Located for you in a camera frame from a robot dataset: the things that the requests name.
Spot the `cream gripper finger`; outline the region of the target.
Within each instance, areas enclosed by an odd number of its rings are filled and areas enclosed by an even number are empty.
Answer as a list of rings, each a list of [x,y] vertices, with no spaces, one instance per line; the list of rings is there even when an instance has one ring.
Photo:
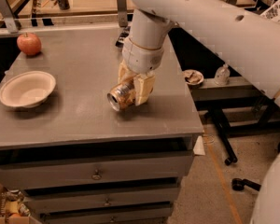
[[[125,61],[122,61],[119,64],[119,72],[118,72],[119,83],[131,81],[135,76],[136,73],[128,67]]]
[[[136,105],[141,105],[147,101],[153,91],[155,79],[154,73],[139,74],[133,78]]]

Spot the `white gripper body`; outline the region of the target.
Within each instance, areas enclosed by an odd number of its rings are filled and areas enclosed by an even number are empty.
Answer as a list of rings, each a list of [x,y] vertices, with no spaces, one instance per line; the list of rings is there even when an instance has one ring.
[[[129,37],[124,40],[122,57],[128,68],[136,74],[145,74],[161,65],[164,49],[143,49],[135,45]]]

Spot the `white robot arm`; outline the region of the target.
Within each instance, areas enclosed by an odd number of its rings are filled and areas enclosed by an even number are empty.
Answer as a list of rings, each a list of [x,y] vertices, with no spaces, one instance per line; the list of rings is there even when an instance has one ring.
[[[218,0],[132,0],[132,30],[123,59],[136,74],[157,65],[166,29],[175,23],[231,65],[280,107],[280,24]]]

